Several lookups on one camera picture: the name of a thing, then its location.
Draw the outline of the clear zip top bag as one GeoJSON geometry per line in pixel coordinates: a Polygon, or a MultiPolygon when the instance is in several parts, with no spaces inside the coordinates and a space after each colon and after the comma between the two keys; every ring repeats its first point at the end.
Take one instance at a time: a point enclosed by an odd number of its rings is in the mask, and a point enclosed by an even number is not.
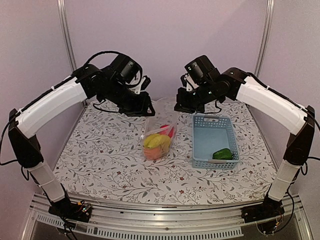
{"type": "Polygon", "coordinates": [[[179,113],[174,110],[176,99],[164,97],[152,103],[154,116],[148,116],[141,135],[142,153],[147,160],[164,157],[170,150],[178,129],[179,113]]]}

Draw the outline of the yellow toy banana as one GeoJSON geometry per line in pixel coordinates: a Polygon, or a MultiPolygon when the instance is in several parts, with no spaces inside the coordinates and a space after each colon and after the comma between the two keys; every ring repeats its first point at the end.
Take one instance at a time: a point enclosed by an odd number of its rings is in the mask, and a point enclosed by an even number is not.
{"type": "Polygon", "coordinates": [[[148,135],[143,141],[143,148],[153,149],[160,147],[163,152],[168,152],[171,145],[171,139],[167,135],[154,133],[148,135]]]}

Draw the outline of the red toy apple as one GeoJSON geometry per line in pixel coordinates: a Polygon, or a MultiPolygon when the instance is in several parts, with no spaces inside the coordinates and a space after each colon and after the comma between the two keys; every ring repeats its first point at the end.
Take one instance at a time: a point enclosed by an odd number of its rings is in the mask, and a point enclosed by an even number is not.
{"type": "Polygon", "coordinates": [[[170,139],[172,139],[176,134],[176,129],[174,126],[166,124],[166,125],[162,125],[160,128],[161,128],[161,131],[159,132],[159,134],[166,135],[170,139]]]}

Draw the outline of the light blue plastic basket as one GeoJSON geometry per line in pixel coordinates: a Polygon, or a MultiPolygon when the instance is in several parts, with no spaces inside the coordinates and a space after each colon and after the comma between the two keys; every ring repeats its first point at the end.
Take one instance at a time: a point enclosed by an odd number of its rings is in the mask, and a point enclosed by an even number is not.
{"type": "Polygon", "coordinates": [[[194,114],[192,120],[192,166],[196,169],[232,170],[240,161],[236,134],[226,116],[194,114]],[[213,153],[230,149],[233,159],[212,159],[213,153]]]}

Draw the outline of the orange toy orange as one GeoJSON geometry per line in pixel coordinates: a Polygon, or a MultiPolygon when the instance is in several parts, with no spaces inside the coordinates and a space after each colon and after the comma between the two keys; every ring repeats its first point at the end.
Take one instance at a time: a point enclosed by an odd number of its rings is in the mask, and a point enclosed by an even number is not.
{"type": "Polygon", "coordinates": [[[160,147],[144,148],[143,154],[148,160],[156,160],[162,156],[163,152],[160,147]]]}

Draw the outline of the green toy pepper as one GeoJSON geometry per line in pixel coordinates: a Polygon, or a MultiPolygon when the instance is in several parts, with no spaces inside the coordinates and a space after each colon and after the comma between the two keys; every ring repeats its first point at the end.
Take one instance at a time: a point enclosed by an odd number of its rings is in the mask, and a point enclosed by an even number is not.
{"type": "Polygon", "coordinates": [[[233,154],[230,149],[223,148],[212,154],[212,159],[214,160],[232,160],[233,154]]]}

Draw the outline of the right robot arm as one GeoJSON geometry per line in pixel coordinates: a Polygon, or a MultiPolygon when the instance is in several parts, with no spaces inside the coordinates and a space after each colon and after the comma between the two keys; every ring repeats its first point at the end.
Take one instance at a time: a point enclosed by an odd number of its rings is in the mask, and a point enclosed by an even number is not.
{"type": "Polygon", "coordinates": [[[268,200],[258,208],[262,218],[269,218],[278,210],[277,202],[282,200],[300,167],[309,158],[315,133],[313,108],[303,107],[279,95],[253,74],[236,67],[223,73],[219,73],[215,67],[187,66],[185,69],[197,88],[191,91],[185,87],[178,89],[175,111],[203,113],[205,104],[229,98],[263,112],[289,131],[283,162],[266,195],[268,200]]]}

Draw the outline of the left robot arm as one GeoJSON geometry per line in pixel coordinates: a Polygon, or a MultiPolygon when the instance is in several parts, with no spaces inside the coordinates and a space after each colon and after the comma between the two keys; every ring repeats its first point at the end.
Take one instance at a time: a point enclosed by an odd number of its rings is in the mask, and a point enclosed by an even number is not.
{"type": "Polygon", "coordinates": [[[135,93],[120,82],[122,76],[110,66],[99,69],[89,64],[74,71],[22,109],[10,112],[8,137],[18,163],[29,171],[63,216],[74,213],[66,191],[45,162],[36,133],[70,107],[96,97],[116,104],[118,112],[128,117],[155,115],[146,91],[135,93]]]}

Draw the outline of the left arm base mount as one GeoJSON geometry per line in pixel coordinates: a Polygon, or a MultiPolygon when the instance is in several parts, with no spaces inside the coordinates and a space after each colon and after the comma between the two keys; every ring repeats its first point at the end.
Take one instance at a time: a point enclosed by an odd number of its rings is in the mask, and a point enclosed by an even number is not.
{"type": "Polygon", "coordinates": [[[51,202],[48,212],[63,219],[88,223],[92,214],[92,205],[84,200],[73,203],[68,197],[51,202]]]}

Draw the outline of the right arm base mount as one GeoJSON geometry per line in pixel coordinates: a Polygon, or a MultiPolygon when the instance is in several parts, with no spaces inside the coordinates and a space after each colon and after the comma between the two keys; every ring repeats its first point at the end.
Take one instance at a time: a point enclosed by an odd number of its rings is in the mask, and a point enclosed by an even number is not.
{"type": "Polygon", "coordinates": [[[246,206],[241,209],[241,218],[245,223],[274,218],[285,213],[282,201],[265,197],[262,203],[246,206]]]}

